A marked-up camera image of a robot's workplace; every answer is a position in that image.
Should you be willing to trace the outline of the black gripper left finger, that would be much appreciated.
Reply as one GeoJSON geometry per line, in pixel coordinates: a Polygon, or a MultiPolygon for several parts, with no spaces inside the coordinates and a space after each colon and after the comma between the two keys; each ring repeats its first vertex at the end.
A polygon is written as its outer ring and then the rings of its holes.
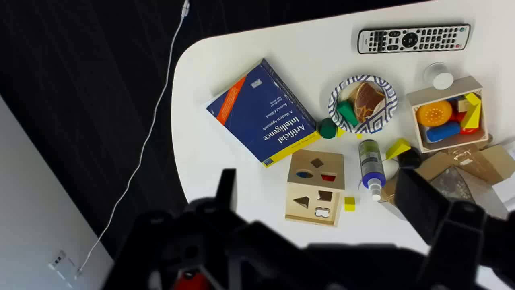
{"type": "Polygon", "coordinates": [[[237,170],[228,168],[223,171],[220,186],[216,191],[216,204],[221,208],[232,210],[234,208],[234,191],[236,191],[236,181],[237,181],[237,170]]]}

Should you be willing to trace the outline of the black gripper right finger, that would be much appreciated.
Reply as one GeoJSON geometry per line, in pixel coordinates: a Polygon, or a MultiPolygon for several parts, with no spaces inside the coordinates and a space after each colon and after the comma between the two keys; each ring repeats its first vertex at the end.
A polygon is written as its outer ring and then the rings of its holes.
{"type": "Polygon", "coordinates": [[[395,205],[429,249],[434,249],[442,220],[450,210],[445,199],[414,170],[401,170],[397,181],[395,205]]]}

